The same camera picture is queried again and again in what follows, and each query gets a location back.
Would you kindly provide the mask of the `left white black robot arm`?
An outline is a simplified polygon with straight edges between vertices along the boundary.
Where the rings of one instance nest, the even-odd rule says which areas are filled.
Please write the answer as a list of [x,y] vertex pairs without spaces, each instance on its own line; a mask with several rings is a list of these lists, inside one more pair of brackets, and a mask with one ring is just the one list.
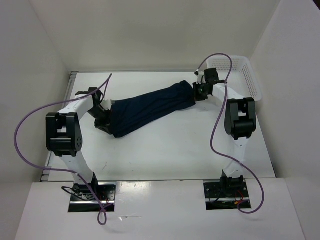
[[95,173],[88,167],[82,153],[83,135],[81,118],[89,114],[94,127],[109,133],[111,111],[102,106],[103,93],[96,87],[76,93],[76,100],[58,112],[50,112],[45,118],[46,147],[59,157],[72,171],[74,185],[87,199],[94,200],[100,194]]

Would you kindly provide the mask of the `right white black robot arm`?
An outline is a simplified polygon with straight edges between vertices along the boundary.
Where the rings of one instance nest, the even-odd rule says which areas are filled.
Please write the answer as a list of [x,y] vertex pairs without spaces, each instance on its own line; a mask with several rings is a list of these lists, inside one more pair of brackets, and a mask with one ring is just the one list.
[[[217,121],[213,127],[210,147],[213,152],[229,159],[220,177],[218,197],[235,195],[244,184],[243,162],[249,139],[257,129],[256,103],[252,97],[244,97],[228,86],[226,80],[220,80],[215,68],[196,70],[193,83],[195,101],[205,101],[213,96],[222,103]],[[220,119],[224,115],[224,130],[232,142],[230,155],[220,153],[213,147],[213,138]]]

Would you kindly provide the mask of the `navy blue shorts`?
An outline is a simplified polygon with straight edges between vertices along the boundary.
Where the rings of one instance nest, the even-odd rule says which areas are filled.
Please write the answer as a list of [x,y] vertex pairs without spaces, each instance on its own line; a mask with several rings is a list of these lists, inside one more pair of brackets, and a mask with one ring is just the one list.
[[122,138],[155,120],[195,104],[193,88],[185,80],[168,88],[116,100],[111,105],[108,130],[115,138]]

